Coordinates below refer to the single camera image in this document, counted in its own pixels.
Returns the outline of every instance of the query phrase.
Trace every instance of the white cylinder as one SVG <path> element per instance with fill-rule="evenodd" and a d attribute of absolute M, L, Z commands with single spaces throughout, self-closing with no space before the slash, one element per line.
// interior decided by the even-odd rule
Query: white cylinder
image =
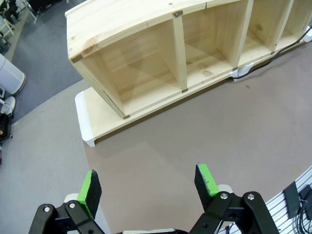
<path fill-rule="evenodd" d="M 0 86 L 15 94 L 23 85 L 25 74 L 0 54 Z"/>

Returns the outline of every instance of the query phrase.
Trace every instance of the shelf compartment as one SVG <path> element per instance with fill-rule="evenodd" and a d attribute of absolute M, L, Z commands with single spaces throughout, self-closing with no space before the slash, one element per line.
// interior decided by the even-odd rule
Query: shelf compartment
<path fill-rule="evenodd" d="M 127 36 L 75 63 L 84 65 L 93 88 L 119 116 L 127 117 L 156 105 L 186 88 L 182 24 L 176 19 Z"/>
<path fill-rule="evenodd" d="M 182 16 L 189 88 L 238 65 L 252 3 L 242 0 Z"/>
<path fill-rule="evenodd" d="M 254 0 L 246 41 L 238 66 L 270 55 L 276 48 L 293 0 Z"/>
<path fill-rule="evenodd" d="M 280 50 L 297 41 L 306 31 L 312 17 L 311 0 L 294 0 L 287 23 L 276 50 Z"/>

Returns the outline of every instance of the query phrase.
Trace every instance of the green pad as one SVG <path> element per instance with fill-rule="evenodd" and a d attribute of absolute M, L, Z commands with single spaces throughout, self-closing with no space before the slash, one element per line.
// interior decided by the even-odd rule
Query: green pad
<path fill-rule="evenodd" d="M 89 171 L 84 179 L 77 201 L 85 208 L 91 219 L 96 216 L 101 194 L 102 189 L 97 172 L 95 170 Z"/>
<path fill-rule="evenodd" d="M 204 210 L 206 210 L 218 192 L 218 186 L 215 183 L 206 164 L 197 164 L 194 183 Z"/>

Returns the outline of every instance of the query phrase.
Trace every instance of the shelf top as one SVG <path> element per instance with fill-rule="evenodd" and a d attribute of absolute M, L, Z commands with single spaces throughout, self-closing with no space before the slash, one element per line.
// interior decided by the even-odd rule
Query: shelf top
<path fill-rule="evenodd" d="M 145 28 L 183 14 L 239 0 L 87 0 L 65 13 L 72 62 Z"/>

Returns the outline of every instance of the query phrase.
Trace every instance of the person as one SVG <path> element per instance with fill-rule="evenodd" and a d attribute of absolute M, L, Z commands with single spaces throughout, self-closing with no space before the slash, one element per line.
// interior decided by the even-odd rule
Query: person
<path fill-rule="evenodd" d="M 11 15 L 19 20 L 19 15 L 16 12 L 17 9 L 18 7 L 16 6 L 16 0 L 3 0 L 2 3 L 0 0 L 0 12 L 4 12 L 4 16 L 11 24 L 14 24 Z"/>

